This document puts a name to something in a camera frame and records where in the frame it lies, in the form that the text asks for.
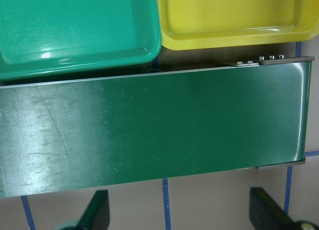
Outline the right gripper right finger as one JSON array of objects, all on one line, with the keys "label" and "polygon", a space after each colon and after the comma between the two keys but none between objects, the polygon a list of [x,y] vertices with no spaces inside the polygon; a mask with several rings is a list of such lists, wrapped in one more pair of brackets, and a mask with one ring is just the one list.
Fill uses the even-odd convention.
[{"label": "right gripper right finger", "polygon": [[255,230],[301,230],[263,188],[250,189],[249,219]]}]

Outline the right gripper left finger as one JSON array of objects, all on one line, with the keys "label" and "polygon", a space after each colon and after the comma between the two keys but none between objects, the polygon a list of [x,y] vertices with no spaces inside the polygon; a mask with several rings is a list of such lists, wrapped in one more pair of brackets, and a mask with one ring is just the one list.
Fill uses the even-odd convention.
[{"label": "right gripper left finger", "polygon": [[107,230],[109,224],[110,210],[108,191],[96,191],[75,229]]}]

